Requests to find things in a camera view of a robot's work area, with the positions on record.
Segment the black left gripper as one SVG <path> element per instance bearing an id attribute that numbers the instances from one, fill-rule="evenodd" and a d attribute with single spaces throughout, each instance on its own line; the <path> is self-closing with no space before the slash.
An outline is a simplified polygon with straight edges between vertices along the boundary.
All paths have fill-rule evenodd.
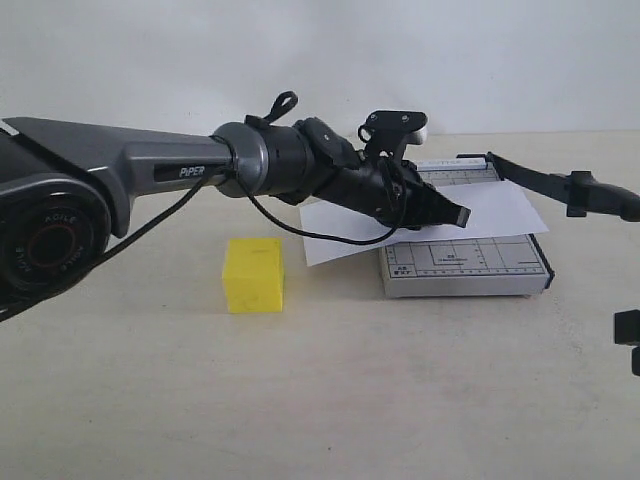
<path id="1" fill-rule="evenodd" d="M 466 227 L 471 215 L 469 208 L 456 204 L 431 184 L 424 183 L 410 161 L 403 160 L 399 170 L 407 185 L 401 228 Z M 319 190 L 319 198 L 369 216 L 382 225 L 393 225 L 402 209 L 402 186 L 395 170 L 391 172 L 391 178 L 391 194 L 388 194 L 382 174 L 371 164 L 365 164 L 359 170 L 339 169 L 332 180 Z"/>

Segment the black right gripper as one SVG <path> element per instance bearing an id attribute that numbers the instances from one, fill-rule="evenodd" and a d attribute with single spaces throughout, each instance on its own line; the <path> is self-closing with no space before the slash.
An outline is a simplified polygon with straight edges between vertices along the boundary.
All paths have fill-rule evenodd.
<path id="1" fill-rule="evenodd" d="M 640 310 L 626 310 L 614 314 L 614 343 L 636 346 L 631 350 L 631 372 L 640 376 Z"/>

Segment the grey left Piper robot arm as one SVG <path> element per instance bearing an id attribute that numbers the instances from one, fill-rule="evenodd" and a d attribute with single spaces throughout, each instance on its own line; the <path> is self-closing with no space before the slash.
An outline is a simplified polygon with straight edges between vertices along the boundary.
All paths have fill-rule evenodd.
<path id="1" fill-rule="evenodd" d="M 127 247 L 138 197 L 215 187 L 230 198 L 315 197 L 364 214 L 388 233 L 464 227 L 468 208 L 426 183 L 404 157 L 425 118 L 390 115 L 356 149 L 317 118 L 278 126 L 248 116 L 211 135 L 15 117 L 1 131 L 1 316 L 69 290 Z"/>

